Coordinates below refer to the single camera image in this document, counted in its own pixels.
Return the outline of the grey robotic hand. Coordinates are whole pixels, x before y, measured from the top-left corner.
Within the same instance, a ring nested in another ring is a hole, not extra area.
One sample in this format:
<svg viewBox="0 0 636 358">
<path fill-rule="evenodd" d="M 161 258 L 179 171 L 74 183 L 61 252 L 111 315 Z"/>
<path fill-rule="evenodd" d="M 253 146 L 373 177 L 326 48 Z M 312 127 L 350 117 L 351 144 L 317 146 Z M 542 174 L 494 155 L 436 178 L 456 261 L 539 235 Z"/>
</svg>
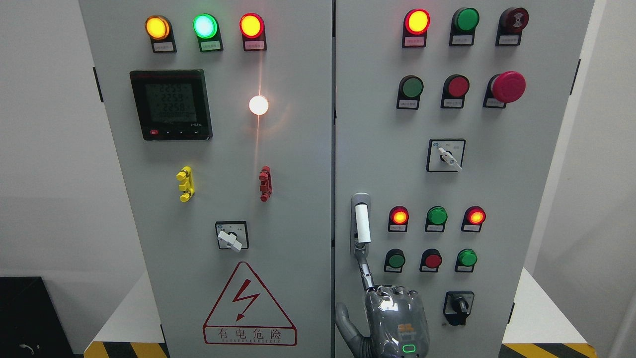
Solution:
<svg viewBox="0 0 636 358">
<path fill-rule="evenodd" d="M 365 255 L 356 250 L 365 290 L 370 336 L 352 324 L 347 306 L 337 303 L 335 323 L 355 358 L 424 358 L 430 347 L 420 295 L 402 286 L 375 286 Z"/>
</svg>

